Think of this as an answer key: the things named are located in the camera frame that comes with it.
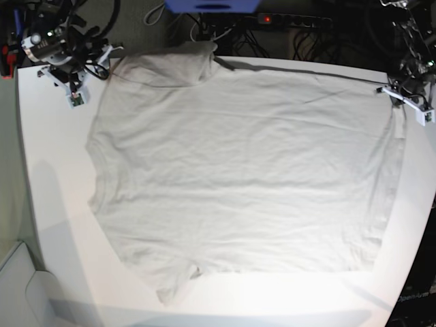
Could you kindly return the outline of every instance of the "electronic device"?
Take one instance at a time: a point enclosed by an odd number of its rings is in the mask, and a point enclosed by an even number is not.
[[[88,101],[87,78],[91,75],[105,80],[109,77],[109,54],[116,48],[106,35],[119,14],[121,0],[114,8],[107,26],[100,31],[87,27],[77,15],[87,0],[41,0],[40,3],[4,1],[1,4],[4,26],[1,40],[1,73],[13,76],[14,66],[21,66],[25,57],[34,63],[48,63],[38,76],[47,76],[65,89],[68,104],[74,108]]]
[[[436,117],[432,100],[436,81],[436,21],[433,21],[433,16],[436,15],[436,3],[434,0],[380,0],[380,3],[386,7],[407,10],[410,19],[392,22],[403,36],[408,51],[401,60],[398,74],[389,76],[390,85],[377,92],[389,94],[393,104],[411,106],[419,124],[434,123]]]

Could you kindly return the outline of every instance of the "gray carpet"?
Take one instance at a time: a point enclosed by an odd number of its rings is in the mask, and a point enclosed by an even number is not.
[[[122,43],[123,52],[114,53],[114,57],[162,48],[168,45],[166,26],[172,19],[165,12],[155,26],[145,26],[142,22],[145,14],[162,0],[122,0],[119,18],[108,35],[112,44]],[[112,13],[113,0],[90,0],[82,8],[79,15],[87,22],[87,28],[95,25],[103,28]]]

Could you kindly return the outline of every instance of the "black cable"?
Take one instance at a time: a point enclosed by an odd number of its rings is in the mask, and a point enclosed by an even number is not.
[[[367,31],[369,33],[369,36],[373,40],[374,44],[379,48],[380,51],[383,52],[384,55],[386,55],[389,58],[397,58],[399,54],[397,52],[392,52],[391,50],[388,50],[379,40],[377,35],[375,34],[373,27],[371,26],[371,2],[372,0],[367,1],[367,7],[365,8],[365,27],[367,28]]]
[[[104,74],[107,74],[109,77],[109,71],[105,67],[103,67],[102,65],[100,65],[99,63],[96,63],[96,62],[92,62],[91,65],[93,67],[100,68],[104,72]]]
[[[330,58],[329,63],[331,63],[334,60],[334,54],[330,53],[328,51],[328,49],[331,46],[325,47],[325,44],[329,43],[329,40],[325,40],[324,36],[325,36],[324,31],[322,31],[321,29],[319,29],[318,31],[318,44],[316,44],[316,46],[313,46],[313,48],[311,49],[311,56],[309,57],[310,61],[315,61],[320,55],[322,54],[327,54],[328,57]]]
[[[256,39],[256,37],[255,37],[254,34],[253,34],[253,31],[252,31],[251,29],[249,29],[249,30],[248,30],[248,33],[250,34],[251,39],[254,41],[256,48],[259,49],[259,51],[262,53],[262,55],[263,55],[265,58],[271,58],[271,56],[270,56],[270,54],[268,53],[268,51],[266,51],[265,48],[263,48],[263,47],[259,44],[258,39]]]
[[[106,27],[103,29],[103,31],[99,34],[96,35],[95,37],[91,38],[92,42],[98,41],[103,39],[105,36],[107,36],[107,34],[112,30],[112,28],[114,27],[116,20],[118,19],[118,15],[120,13],[120,9],[121,9],[121,0],[114,0],[114,9],[112,10],[112,15],[110,16],[110,20],[108,22],[108,24],[106,25]]]
[[[88,0],[78,0],[79,4],[78,7],[82,7]]]
[[[68,74],[69,90],[71,93],[77,92],[77,85],[74,83],[72,75]]]
[[[411,73],[410,75],[408,75],[408,77],[398,86],[398,92],[401,94],[402,90],[406,90],[405,89],[405,85],[414,77],[414,75],[418,72],[418,68],[416,68],[414,70],[413,73]]]
[[[306,35],[299,41],[297,47],[295,48],[295,53],[294,53],[294,57],[292,58],[292,60],[295,60],[296,56],[298,57],[298,60],[302,61],[302,57],[300,56],[300,54],[298,53],[298,51],[300,50],[300,47],[302,46],[303,42],[305,40],[307,40],[307,38],[311,35],[311,32],[306,32]]]
[[[80,2],[78,1],[74,4],[73,8],[69,12],[68,17],[67,17],[67,22],[65,24],[65,34],[66,34],[65,43],[67,45],[68,52],[71,55],[72,59],[74,59],[77,62],[77,64],[79,64],[79,66],[81,66],[81,68],[83,70],[90,73],[90,75],[98,78],[99,80],[107,80],[109,77],[109,71],[106,68],[103,67],[105,74],[103,76],[99,75],[99,74],[93,72],[91,69],[89,69],[87,67],[86,63],[84,63],[81,59],[79,59],[76,56],[76,54],[74,53],[74,49],[73,49],[71,42],[70,42],[70,33],[69,33],[70,29],[69,28],[71,26],[71,21],[72,21],[74,15],[76,14],[76,11],[79,7],[80,7]]]
[[[359,54],[363,58],[367,58],[369,60],[376,60],[377,62],[381,63],[384,67],[388,65],[387,59],[385,57],[378,57],[372,52],[369,52],[367,49],[352,43],[349,40],[341,40],[341,39],[331,39],[328,41],[325,41],[323,44],[321,44],[318,49],[315,50],[313,53],[313,60],[316,60],[319,56],[321,56],[323,53],[328,51],[333,46],[336,46],[336,49],[334,51],[334,54],[332,57],[330,57],[329,63],[334,63],[335,61],[338,63],[340,56],[341,56],[341,49],[342,48],[349,48],[350,50],[353,50],[355,53]]]
[[[198,22],[198,20],[194,16],[192,16],[191,14],[186,14],[186,16],[192,19],[198,25],[198,28],[201,31],[203,31],[203,26]]]
[[[422,94],[419,94],[419,93],[412,93],[412,94],[410,94],[410,95],[408,95],[408,96],[405,96],[405,97],[407,97],[407,98],[409,98],[409,99],[412,99],[412,98],[414,98],[414,97],[421,97],[422,100],[424,101],[424,107],[425,107],[426,109],[429,107],[429,102],[427,101],[427,99],[425,98],[425,96],[423,96]]]
[[[298,36],[302,35],[304,32],[305,31],[303,31],[302,29],[299,30],[295,34],[294,39],[292,40],[292,46],[294,47],[294,56],[292,57],[292,60],[295,60],[297,57],[299,57],[299,60],[301,60],[300,55],[297,53],[297,44],[296,44],[296,41],[297,41]]]
[[[253,46],[253,42],[250,42],[249,36],[247,35],[247,32],[244,32],[245,36],[245,43],[249,45],[249,47],[252,49],[255,56],[259,56],[258,52],[256,51],[256,48]]]
[[[315,51],[316,46],[318,45],[318,42],[320,41],[320,38],[321,38],[320,35],[321,35],[321,32],[318,31],[318,34],[316,36],[315,41],[312,43],[311,47],[308,49],[308,51],[305,54],[305,57],[304,57],[305,61],[313,61],[313,60],[311,60],[311,56],[309,56],[309,55],[311,53],[313,53],[313,51]]]

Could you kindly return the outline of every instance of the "white bracket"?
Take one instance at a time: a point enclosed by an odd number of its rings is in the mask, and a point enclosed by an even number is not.
[[[102,65],[105,68],[109,68],[109,54],[113,51],[113,50],[118,50],[118,49],[123,49],[122,46],[116,47],[114,48],[112,45],[107,45],[103,48],[103,54],[100,56],[100,58],[97,60],[97,63],[99,65]],[[71,109],[74,109],[77,106],[81,106],[83,104],[87,104],[89,101],[89,92],[88,92],[88,88],[86,86],[86,82],[89,78],[89,74],[86,73],[84,70],[82,70],[81,72],[78,72],[79,75],[79,80],[82,82],[82,86],[74,93],[71,92],[71,90],[69,89],[68,83],[64,84],[62,83],[58,78],[56,78],[56,76],[54,76],[51,72],[50,72],[50,67],[43,67],[39,72],[38,72],[38,76],[42,76],[45,75],[47,76],[49,79],[51,79],[56,85],[58,85],[59,87],[61,87],[62,89],[65,90],[65,98],[67,100],[68,106]]]
[[[382,87],[378,89],[377,92],[386,93],[395,99],[401,100],[409,107],[412,107],[415,110],[415,118],[417,122],[422,126],[425,126],[427,123],[436,123],[435,109],[433,109],[431,105],[429,108],[425,108],[423,105],[416,104],[409,98],[402,96],[400,93],[388,87]]]

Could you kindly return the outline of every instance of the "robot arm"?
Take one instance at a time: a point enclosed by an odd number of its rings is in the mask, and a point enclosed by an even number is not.
[[[76,12],[86,1],[42,0],[34,8],[7,2],[8,26],[11,30],[15,27],[15,33],[9,33],[7,48],[14,50],[16,58],[20,56],[14,63],[20,66],[26,56],[35,63],[48,63],[38,76],[47,76],[64,88],[71,107],[86,103],[84,84],[89,75],[101,80],[109,77],[108,55],[114,47],[105,37],[113,28],[121,5],[121,0],[114,0],[110,21],[101,32],[98,27],[92,27],[83,33],[80,30],[85,29],[87,22]],[[8,58],[10,54],[2,56],[3,60]],[[4,76],[13,72],[12,65],[3,68]]]

